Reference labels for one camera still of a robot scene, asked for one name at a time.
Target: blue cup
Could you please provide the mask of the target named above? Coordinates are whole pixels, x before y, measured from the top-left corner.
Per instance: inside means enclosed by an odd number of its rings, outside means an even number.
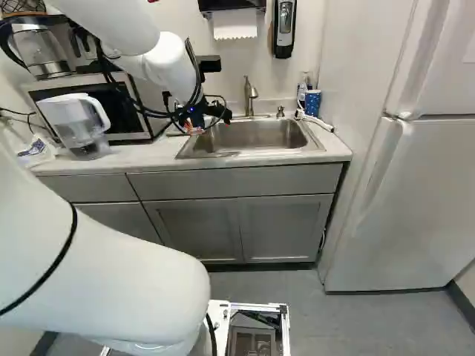
[[[305,114],[318,117],[321,103],[321,90],[308,90],[305,94]]]

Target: refrigerator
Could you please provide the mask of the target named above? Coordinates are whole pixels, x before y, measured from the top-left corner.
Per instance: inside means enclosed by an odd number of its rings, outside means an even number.
[[[326,291],[447,285],[475,258],[475,1],[332,0],[323,120],[353,150]]]

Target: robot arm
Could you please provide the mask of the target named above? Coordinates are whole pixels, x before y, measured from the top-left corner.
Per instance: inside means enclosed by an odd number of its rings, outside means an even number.
[[[99,37],[117,64],[183,101],[196,76],[180,38],[160,33],[140,0],[50,0]],[[0,132],[0,310],[51,266],[71,233],[69,203],[18,166]],[[187,254],[107,228],[77,211],[52,275],[0,324],[80,334],[133,355],[187,355],[208,308],[209,277]]]
[[[183,40],[160,32],[140,0],[48,0],[102,41],[102,49],[125,72],[166,87],[182,103],[196,85]],[[197,98],[199,102],[203,91]]]

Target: kitchen cabinet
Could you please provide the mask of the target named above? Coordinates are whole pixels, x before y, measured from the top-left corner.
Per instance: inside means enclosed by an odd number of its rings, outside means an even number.
[[[139,202],[74,204],[74,206],[110,228],[151,243],[162,244]]]
[[[240,263],[243,251],[233,199],[144,202],[163,244],[204,263]]]
[[[138,197],[125,174],[78,174],[38,177],[70,202],[133,202]]]
[[[332,199],[332,194],[240,198],[245,261],[315,261]]]
[[[206,264],[297,263],[317,257],[342,166],[85,174],[40,180],[98,222]]]

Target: countertop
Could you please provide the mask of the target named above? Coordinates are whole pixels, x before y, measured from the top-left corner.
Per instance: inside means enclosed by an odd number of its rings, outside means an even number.
[[[36,176],[112,174],[347,162],[351,160],[351,150],[335,134],[312,122],[304,122],[303,125],[307,125],[317,140],[325,147],[325,151],[279,155],[256,153],[219,159],[175,159],[189,138],[187,136],[167,137],[163,135],[150,144],[113,146],[111,147],[112,154],[91,161],[77,161],[68,156],[58,156],[52,162],[31,168],[31,171]]]

